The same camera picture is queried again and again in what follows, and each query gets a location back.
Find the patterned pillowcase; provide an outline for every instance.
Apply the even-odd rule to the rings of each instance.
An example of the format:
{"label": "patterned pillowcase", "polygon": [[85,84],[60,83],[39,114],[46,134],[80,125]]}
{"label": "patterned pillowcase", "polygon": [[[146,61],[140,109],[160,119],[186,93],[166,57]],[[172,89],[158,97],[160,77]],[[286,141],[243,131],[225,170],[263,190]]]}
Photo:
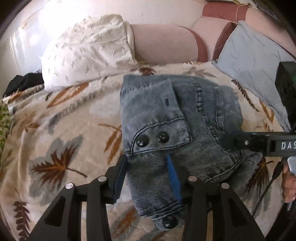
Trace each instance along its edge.
{"label": "patterned pillowcase", "polygon": [[0,157],[10,129],[10,114],[7,105],[0,100]]}

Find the black cloth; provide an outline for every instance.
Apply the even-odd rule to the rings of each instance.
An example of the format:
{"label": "black cloth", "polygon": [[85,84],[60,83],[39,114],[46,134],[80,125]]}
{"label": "black cloth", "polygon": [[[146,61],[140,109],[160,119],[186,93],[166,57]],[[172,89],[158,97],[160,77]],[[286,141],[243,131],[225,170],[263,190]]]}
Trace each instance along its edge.
{"label": "black cloth", "polygon": [[4,98],[5,96],[10,96],[17,90],[24,91],[28,88],[41,84],[44,84],[42,74],[29,73],[25,76],[17,75],[13,78],[12,81],[9,82],[7,89],[5,90],[2,97]]}

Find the light blue pillow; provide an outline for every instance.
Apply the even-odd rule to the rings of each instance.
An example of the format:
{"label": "light blue pillow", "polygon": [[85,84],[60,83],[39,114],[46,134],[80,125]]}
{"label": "light blue pillow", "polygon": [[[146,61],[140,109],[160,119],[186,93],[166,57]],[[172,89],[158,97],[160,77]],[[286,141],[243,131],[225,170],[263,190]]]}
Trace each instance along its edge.
{"label": "light blue pillow", "polygon": [[274,85],[277,68],[282,61],[295,59],[273,40],[250,28],[245,21],[239,21],[218,61],[213,64],[269,105],[279,124],[289,131],[287,111]]}

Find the bedspread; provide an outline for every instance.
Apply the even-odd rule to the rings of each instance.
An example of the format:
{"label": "bedspread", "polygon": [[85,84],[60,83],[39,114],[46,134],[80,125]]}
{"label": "bedspread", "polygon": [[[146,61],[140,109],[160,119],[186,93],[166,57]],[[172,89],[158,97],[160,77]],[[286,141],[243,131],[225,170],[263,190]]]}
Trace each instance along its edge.
{"label": "bedspread", "polygon": [[[238,97],[243,131],[282,131],[269,106],[211,63],[141,66],[129,74],[192,75],[230,86]],[[27,239],[66,183],[89,183],[116,164],[122,152],[122,81],[120,74],[53,94],[39,85],[4,99],[13,120],[1,157],[0,212],[16,240]],[[263,157],[256,167],[238,167],[254,170],[249,183],[238,191],[250,211],[278,161]],[[256,216],[264,234],[281,208],[280,184],[281,178],[273,183]],[[150,218],[137,214],[126,182],[120,199],[115,205],[107,205],[107,210],[112,240],[181,240],[183,227],[160,231]],[[81,227],[82,240],[86,240],[86,204],[82,207]]]}

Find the cable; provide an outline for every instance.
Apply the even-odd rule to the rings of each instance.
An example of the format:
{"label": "cable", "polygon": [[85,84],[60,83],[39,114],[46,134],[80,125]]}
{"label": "cable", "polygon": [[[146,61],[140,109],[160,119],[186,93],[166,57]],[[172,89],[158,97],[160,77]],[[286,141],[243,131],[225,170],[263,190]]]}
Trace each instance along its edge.
{"label": "cable", "polygon": [[261,202],[262,202],[265,194],[269,190],[269,188],[270,188],[271,184],[273,183],[273,181],[279,177],[279,175],[281,174],[281,172],[283,170],[283,167],[284,167],[283,162],[282,161],[279,161],[277,163],[276,167],[274,168],[274,172],[272,174],[272,178],[271,178],[269,184],[267,185],[267,187],[265,188],[265,190],[264,190],[263,194],[261,195],[259,201],[257,202],[257,205],[256,205],[256,207],[255,207],[255,209],[254,209],[254,211],[252,213],[252,217],[255,216],[255,213],[256,213],[257,209],[259,208],[259,206],[260,206],[260,204],[261,204]]}

